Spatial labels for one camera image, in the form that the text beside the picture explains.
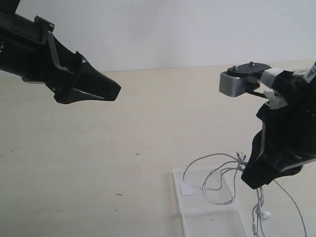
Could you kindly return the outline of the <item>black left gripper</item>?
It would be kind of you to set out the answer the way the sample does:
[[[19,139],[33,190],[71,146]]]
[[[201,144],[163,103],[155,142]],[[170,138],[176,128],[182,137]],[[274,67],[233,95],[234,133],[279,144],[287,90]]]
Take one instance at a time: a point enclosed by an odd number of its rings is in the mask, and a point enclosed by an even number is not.
[[[121,86],[69,51],[53,35],[54,24],[36,16],[0,14],[0,69],[24,82],[44,84],[61,104],[115,101]]]

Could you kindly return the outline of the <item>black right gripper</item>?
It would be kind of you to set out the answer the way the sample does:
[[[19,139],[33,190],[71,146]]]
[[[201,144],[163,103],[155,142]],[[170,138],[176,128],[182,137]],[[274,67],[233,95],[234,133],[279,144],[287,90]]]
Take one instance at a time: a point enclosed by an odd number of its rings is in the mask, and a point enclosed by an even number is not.
[[[265,70],[259,82],[270,91],[257,112],[263,127],[241,175],[253,190],[295,175],[316,159],[316,72]]]

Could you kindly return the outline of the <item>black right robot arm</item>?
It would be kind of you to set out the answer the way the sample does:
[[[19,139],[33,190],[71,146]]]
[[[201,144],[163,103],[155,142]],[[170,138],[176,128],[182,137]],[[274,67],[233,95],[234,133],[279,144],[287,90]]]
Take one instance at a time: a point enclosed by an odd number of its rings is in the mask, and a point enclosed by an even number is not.
[[[316,67],[286,71],[270,68],[259,81],[270,91],[256,116],[262,129],[254,136],[241,179],[257,189],[295,175],[316,159]]]

